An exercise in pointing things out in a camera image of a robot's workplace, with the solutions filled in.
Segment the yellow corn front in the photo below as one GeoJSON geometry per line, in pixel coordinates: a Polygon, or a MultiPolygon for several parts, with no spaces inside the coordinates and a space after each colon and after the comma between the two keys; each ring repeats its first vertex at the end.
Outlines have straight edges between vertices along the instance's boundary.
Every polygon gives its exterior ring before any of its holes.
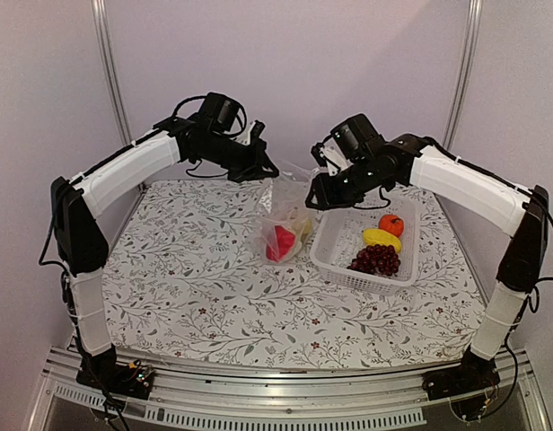
{"type": "Polygon", "coordinates": [[[293,223],[293,229],[296,233],[296,238],[300,242],[305,242],[312,232],[312,219],[307,217],[295,220],[293,223]]]}

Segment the clear zip top bag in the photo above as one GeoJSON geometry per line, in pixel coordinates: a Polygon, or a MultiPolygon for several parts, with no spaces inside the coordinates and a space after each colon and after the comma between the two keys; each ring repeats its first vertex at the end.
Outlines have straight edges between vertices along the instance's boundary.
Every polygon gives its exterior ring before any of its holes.
{"type": "Polygon", "coordinates": [[[274,227],[282,225],[294,233],[295,220],[310,217],[312,224],[314,220],[314,212],[305,205],[313,172],[284,160],[279,160],[276,166],[279,175],[263,181],[250,237],[252,249],[264,262],[274,265],[288,261],[275,263],[266,257],[266,246],[274,235],[274,227]]]}

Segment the yellow lemon back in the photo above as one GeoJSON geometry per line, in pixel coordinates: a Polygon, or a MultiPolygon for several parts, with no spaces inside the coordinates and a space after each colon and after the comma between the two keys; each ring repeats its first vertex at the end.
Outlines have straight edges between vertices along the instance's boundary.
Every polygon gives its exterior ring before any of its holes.
{"type": "Polygon", "coordinates": [[[392,246],[397,253],[400,253],[402,250],[400,239],[383,229],[366,229],[363,231],[362,236],[367,246],[392,246]]]}

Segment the red bell pepper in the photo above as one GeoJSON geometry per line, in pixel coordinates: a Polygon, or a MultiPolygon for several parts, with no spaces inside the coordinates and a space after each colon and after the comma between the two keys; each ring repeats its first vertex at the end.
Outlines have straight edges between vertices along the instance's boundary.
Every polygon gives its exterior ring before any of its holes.
{"type": "Polygon", "coordinates": [[[266,246],[266,257],[271,262],[285,261],[294,249],[296,235],[282,225],[274,227],[274,235],[266,246]]]}

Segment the orange mandarin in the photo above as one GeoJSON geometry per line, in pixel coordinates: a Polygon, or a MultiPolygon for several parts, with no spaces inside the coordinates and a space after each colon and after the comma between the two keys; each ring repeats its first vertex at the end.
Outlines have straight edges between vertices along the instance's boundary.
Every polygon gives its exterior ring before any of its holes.
{"type": "Polygon", "coordinates": [[[405,230],[405,223],[397,215],[388,214],[381,217],[378,227],[399,238],[405,230]]]}

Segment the dark red grapes bunch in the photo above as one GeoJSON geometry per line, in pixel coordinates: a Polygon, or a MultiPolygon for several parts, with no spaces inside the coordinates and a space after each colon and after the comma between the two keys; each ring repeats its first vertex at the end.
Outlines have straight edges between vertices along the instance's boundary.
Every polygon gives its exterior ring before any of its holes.
{"type": "Polygon", "coordinates": [[[377,275],[392,277],[399,273],[401,260],[392,246],[366,246],[351,260],[347,269],[377,275]]]}

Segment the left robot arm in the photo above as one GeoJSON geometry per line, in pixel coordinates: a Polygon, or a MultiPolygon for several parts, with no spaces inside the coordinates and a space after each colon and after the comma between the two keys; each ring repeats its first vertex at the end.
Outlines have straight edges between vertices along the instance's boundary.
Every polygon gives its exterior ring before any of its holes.
{"type": "Polygon", "coordinates": [[[277,177],[279,170],[260,137],[263,128],[254,121],[239,140],[196,116],[168,118],[88,171],[52,182],[48,234],[57,242],[57,263],[83,369],[102,389],[116,389],[123,373],[105,319],[101,279],[109,245],[98,217],[149,177],[185,161],[214,163],[236,183],[277,177]]]}

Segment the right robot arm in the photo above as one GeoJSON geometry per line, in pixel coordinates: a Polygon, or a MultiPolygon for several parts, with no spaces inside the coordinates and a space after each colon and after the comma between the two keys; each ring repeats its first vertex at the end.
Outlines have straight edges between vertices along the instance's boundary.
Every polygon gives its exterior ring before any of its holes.
{"type": "Polygon", "coordinates": [[[469,165],[429,136],[405,134],[390,142],[381,136],[340,138],[337,146],[319,142],[311,149],[324,171],[312,180],[308,208],[354,207],[367,192],[400,184],[447,198],[509,236],[483,321],[453,370],[457,388],[473,391],[492,371],[496,353],[540,279],[548,242],[548,192],[540,186],[524,189],[469,165]]]}

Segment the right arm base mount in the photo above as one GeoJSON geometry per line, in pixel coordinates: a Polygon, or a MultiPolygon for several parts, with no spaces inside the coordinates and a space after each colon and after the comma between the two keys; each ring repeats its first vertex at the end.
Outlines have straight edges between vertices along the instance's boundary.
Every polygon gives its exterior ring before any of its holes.
{"type": "Polygon", "coordinates": [[[429,400],[448,399],[460,420],[481,420],[498,394],[500,376],[494,359],[462,360],[459,365],[422,375],[422,389],[429,400]]]}

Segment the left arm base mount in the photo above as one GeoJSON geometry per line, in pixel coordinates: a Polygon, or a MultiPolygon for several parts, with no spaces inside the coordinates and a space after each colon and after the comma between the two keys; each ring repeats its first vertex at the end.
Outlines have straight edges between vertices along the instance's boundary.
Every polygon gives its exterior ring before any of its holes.
{"type": "Polygon", "coordinates": [[[110,394],[148,400],[154,377],[154,368],[151,365],[142,365],[139,360],[120,365],[112,359],[99,359],[95,356],[82,360],[76,381],[110,394]]]}

